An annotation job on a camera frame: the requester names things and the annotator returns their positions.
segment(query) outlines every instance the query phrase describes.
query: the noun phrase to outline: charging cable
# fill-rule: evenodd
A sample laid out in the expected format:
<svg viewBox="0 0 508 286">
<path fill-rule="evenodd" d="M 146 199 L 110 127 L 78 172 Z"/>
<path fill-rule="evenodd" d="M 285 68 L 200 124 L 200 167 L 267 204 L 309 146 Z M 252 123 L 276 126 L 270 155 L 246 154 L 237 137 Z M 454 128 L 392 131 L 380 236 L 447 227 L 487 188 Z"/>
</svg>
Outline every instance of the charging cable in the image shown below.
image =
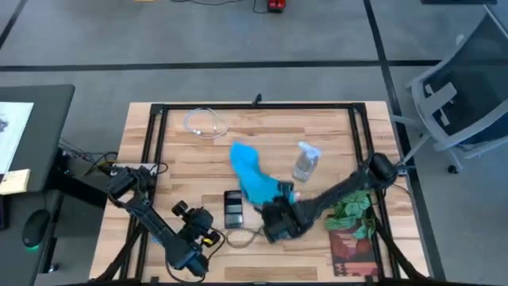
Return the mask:
<svg viewBox="0 0 508 286">
<path fill-rule="evenodd" d="M 224 126 L 225 126 L 224 131 L 222 131 L 219 134 L 215 134 L 213 136 L 204 136 L 202 134 L 201 130 L 190 128 L 189 127 L 189 123 L 188 123 L 189 118 L 192 115 L 200 113 L 200 112 L 208 112 L 208 113 L 210 113 L 212 115 L 212 118 L 214 119 L 214 132 L 215 133 L 217 132 L 217 120 L 219 122 L 224 123 Z M 201 139 L 215 139 L 215 138 L 219 138 L 220 136 L 225 135 L 229 131 L 228 123 L 224 119 L 222 119 L 222 117 L 220 117 L 219 114 L 217 114 L 217 112 L 215 112 L 211 108 L 197 108 L 195 110 L 190 111 L 187 115 L 185 115 L 185 118 L 183 119 L 183 127 L 185 127 L 185 130 L 187 130 L 187 131 L 189 131 L 191 133 L 194 133 L 194 135 L 196 135 L 197 137 L 200 137 Z"/>
</svg>

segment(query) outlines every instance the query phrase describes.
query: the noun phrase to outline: desk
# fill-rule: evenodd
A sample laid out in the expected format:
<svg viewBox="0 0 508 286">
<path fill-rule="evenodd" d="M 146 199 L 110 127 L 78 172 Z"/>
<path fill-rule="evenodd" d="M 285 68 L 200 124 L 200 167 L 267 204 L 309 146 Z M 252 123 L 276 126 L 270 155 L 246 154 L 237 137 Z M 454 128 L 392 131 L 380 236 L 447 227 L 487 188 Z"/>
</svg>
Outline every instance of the desk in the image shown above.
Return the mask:
<svg viewBox="0 0 508 286">
<path fill-rule="evenodd" d="M 386 103 L 365 104 L 375 150 L 397 161 L 399 155 Z M 140 161 L 150 106 L 151 103 L 131 103 L 118 156 L 120 162 Z M 291 179 L 291 169 L 299 154 L 299 141 L 308 141 L 321 148 L 323 157 L 310 180 L 295 186 L 304 197 L 313 197 L 333 186 L 356 168 L 346 110 L 263 110 L 262 107 L 258 110 L 218 110 L 230 129 L 224 137 L 212 141 L 200 139 L 183 128 L 187 111 L 169 111 L 162 152 L 162 162 L 167 163 L 169 169 L 158 179 L 154 202 L 156 211 L 176 230 L 183 223 L 171 213 L 171 208 L 181 199 L 190 207 L 203 205 L 215 217 L 214 226 L 223 228 L 223 192 L 238 189 L 237 178 L 229 165 L 229 147 L 233 141 L 254 146 L 260 152 L 263 172 L 280 180 Z M 196 114 L 189 123 L 204 132 L 212 130 L 207 114 Z M 152 152 L 155 142 L 156 139 L 152 139 Z M 397 184 L 406 187 L 404 180 Z M 391 187 L 386 203 L 396 243 L 416 268 L 427 274 L 410 197 L 405 191 Z M 114 259 L 125 241 L 128 222 L 125 211 L 110 203 L 106 205 L 90 277 L 100 275 Z M 244 203 L 244 226 L 257 228 L 261 223 L 252 206 Z M 233 237 L 237 242 L 247 239 L 248 236 Z M 384 245 L 381 252 L 384 268 L 390 276 Z M 129 277 L 133 276 L 136 260 L 137 251 L 134 251 Z M 186 280 L 195 279 L 187 271 L 176 275 Z M 143 280 L 148 281 L 151 276 L 158 276 L 163 282 L 171 281 L 164 268 L 161 246 L 155 242 L 148 243 Z M 245 249 L 225 245 L 212 258 L 205 282 L 233 281 L 360 282 L 364 278 L 333 275 L 323 215 L 312 230 L 296 240 L 270 245 L 263 237 L 257 237 Z"/>
<path fill-rule="evenodd" d="M 39 192 L 44 190 L 51 170 L 73 93 L 72 85 L 0 87 L 0 102 L 34 102 L 10 166 L 11 170 L 29 168 L 31 172 L 28 192 L 6 197 L 10 226 L 0 231 L 2 285 L 33 285 L 43 251 L 26 251 L 21 241 L 21 230 L 27 218 L 44 206 Z M 51 200 L 49 196 L 47 199 L 49 208 Z"/>
<path fill-rule="evenodd" d="M 42 191 L 55 160 L 74 86 L 0 87 L 0 102 L 33 102 L 10 170 L 30 169 L 27 191 Z"/>
</svg>

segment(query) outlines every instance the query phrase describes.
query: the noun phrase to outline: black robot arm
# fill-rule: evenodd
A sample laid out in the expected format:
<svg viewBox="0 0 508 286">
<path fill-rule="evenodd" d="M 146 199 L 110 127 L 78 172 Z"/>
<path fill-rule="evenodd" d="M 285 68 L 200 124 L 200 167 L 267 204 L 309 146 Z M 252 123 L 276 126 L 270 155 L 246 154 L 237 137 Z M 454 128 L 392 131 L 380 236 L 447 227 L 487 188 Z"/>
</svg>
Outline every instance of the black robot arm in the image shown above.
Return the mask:
<svg viewBox="0 0 508 286">
<path fill-rule="evenodd" d="M 219 240 L 218 234 L 213 231 L 208 233 L 214 221 L 211 214 L 203 208 L 190 209 L 186 213 L 187 205 L 180 202 L 173 208 L 173 213 L 182 215 L 186 225 L 176 233 L 155 212 L 148 199 L 147 190 L 154 187 L 154 176 L 150 175 L 150 171 L 144 167 L 117 168 L 114 171 L 117 175 L 110 179 L 106 187 L 109 200 L 136 217 L 159 241 L 164 247 L 166 263 L 172 268 L 187 268 L 195 276 L 205 276 L 208 272 L 208 259 L 202 254 L 202 247 L 196 240 L 203 236 L 206 238 L 203 241 L 207 241 L 203 244 L 209 247 Z M 123 195 L 130 190 L 134 192 L 133 197 L 122 201 Z"/>
<path fill-rule="evenodd" d="M 395 182 L 397 173 L 386 155 L 374 153 L 349 178 L 314 199 L 291 204 L 287 196 L 277 197 L 263 205 L 264 234 L 270 243 L 298 238 L 312 227 L 325 209 L 346 195 L 360 189 L 388 187 Z"/>
</svg>

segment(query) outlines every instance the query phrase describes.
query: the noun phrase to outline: bottle cap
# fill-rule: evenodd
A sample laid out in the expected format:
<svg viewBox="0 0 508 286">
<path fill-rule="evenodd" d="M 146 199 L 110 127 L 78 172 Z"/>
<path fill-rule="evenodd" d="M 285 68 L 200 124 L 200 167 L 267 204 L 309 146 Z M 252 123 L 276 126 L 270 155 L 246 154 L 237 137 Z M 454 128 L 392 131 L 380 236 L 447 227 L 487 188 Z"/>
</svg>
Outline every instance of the bottle cap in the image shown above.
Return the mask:
<svg viewBox="0 0 508 286">
<path fill-rule="evenodd" d="M 300 149 L 306 154 L 306 156 L 310 159 L 314 159 L 316 157 L 320 157 L 321 156 L 321 150 L 316 148 L 316 147 L 313 147 L 312 145 L 310 145 L 309 143 L 307 142 L 304 142 L 304 141 L 300 141 L 298 143 L 298 147 L 300 147 Z"/>
</svg>

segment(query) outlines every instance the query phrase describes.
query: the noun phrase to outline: computer mouse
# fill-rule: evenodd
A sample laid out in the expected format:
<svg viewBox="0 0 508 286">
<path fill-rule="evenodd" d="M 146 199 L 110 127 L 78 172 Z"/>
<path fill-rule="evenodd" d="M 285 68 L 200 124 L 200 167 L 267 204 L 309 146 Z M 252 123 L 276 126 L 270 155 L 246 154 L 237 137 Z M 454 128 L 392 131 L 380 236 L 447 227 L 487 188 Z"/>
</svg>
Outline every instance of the computer mouse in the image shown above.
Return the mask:
<svg viewBox="0 0 508 286">
<path fill-rule="evenodd" d="M 51 215 L 46 210 L 34 211 L 30 215 L 23 227 L 23 243 L 26 247 L 33 248 L 42 242 L 50 218 Z"/>
</svg>

